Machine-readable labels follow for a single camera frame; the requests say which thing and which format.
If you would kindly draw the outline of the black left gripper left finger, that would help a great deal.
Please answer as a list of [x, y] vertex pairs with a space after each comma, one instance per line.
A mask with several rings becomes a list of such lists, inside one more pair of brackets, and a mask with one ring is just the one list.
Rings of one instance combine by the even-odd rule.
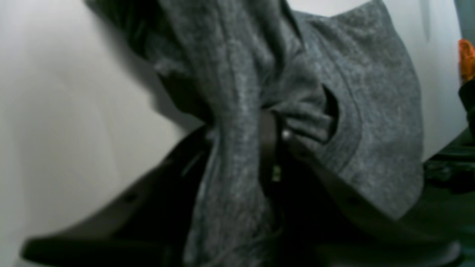
[[21, 257], [52, 267], [181, 267], [208, 128], [186, 136], [163, 161], [105, 207], [73, 226], [27, 239]]

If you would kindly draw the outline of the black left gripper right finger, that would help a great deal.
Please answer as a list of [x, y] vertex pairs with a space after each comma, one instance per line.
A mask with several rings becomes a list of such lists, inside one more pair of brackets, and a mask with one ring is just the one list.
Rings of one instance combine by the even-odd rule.
[[260, 113], [259, 183], [280, 233], [282, 267], [455, 267], [458, 240], [391, 220], [300, 143], [275, 112]]

